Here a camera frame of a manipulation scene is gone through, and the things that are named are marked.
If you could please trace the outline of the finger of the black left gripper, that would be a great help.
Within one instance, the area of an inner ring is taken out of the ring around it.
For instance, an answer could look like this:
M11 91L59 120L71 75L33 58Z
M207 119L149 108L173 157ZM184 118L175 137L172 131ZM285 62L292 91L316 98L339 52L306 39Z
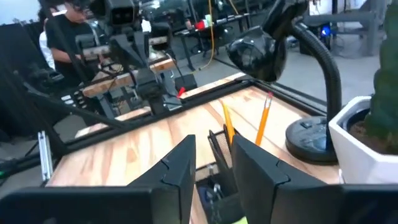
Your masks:
M143 62L143 65L144 65L144 67L148 67L144 33L141 31L135 32L134 39L135 39L135 43L137 46L137 51L138 51L139 56Z
M128 67L130 65L134 67L143 67L141 57L131 47L127 36L124 34L110 37L110 52L112 59L120 63L123 67Z

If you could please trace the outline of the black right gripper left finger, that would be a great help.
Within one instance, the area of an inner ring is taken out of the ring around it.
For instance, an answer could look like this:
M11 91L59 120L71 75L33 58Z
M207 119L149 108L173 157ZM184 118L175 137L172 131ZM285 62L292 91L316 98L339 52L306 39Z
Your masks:
M28 187L1 199L2 224L189 223L196 169L196 137L124 187Z

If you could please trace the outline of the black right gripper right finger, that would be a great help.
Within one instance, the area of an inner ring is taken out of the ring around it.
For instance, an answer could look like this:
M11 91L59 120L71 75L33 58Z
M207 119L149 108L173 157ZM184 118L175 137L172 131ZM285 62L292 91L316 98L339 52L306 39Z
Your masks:
M248 223L397 223L396 184L326 184L238 135L231 157Z

